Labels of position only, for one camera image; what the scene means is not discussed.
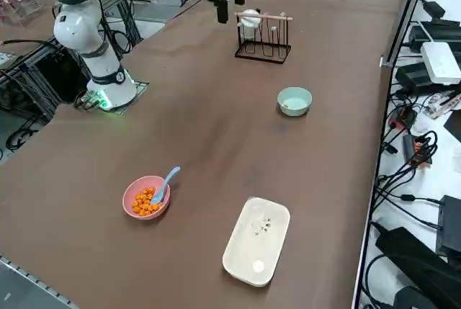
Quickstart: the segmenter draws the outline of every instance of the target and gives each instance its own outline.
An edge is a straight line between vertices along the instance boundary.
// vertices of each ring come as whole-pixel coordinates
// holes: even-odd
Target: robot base
[[[125,70],[125,81],[122,84],[101,85],[90,80],[86,85],[88,91],[95,91],[101,98],[99,108],[110,111],[116,107],[125,106],[136,98],[136,84]]]

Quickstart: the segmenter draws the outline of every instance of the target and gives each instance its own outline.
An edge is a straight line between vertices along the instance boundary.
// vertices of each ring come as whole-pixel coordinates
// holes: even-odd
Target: pink bowl
[[[142,192],[144,189],[147,188],[154,188],[155,192],[161,189],[161,186],[164,185],[164,179],[158,176],[145,176],[139,179],[136,179],[126,190],[123,195],[122,199],[122,204],[123,204],[123,209],[125,212],[132,216],[133,218],[139,219],[139,220],[150,220],[157,218],[161,213],[165,211],[165,209],[168,207],[168,204],[170,203],[170,186],[167,185],[165,189],[165,195],[164,195],[164,200],[163,200],[163,205],[161,208],[150,214],[150,215],[144,215],[140,216],[139,214],[136,214],[133,212],[133,201],[135,200],[136,194],[139,194]]]

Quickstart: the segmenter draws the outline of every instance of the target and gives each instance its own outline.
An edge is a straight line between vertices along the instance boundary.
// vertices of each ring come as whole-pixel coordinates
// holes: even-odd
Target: power strip
[[[446,42],[425,42],[421,54],[432,82],[446,86],[461,82],[460,67]]]

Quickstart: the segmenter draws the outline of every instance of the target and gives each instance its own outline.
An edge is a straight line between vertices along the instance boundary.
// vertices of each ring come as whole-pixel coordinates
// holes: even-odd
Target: wooden stick
[[[286,17],[286,16],[272,16],[272,15],[261,15],[261,14],[244,14],[243,12],[234,12],[233,13],[236,16],[240,17],[254,17],[255,19],[278,19],[280,21],[292,21],[292,17]]]

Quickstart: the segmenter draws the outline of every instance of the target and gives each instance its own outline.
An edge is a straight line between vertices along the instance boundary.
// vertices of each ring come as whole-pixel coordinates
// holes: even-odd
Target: blue spoon
[[[154,197],[152,197],[151,205],[154,205],[156,203],[160,203],[160,202],[162,202],[164,200],[165,189],[166,189],[166,186],[168,185],[168,182],[170,182],[170,179],[173,178],[180,170],[181,170],[181,168],[179,166],[177,166],[177,167],[175,167],[174,169],[171,170],[171,172],[168,174],[168,176],[166,176],[166,178],[164,180],[164,185],[162,185],[161,189],[156,192]]]

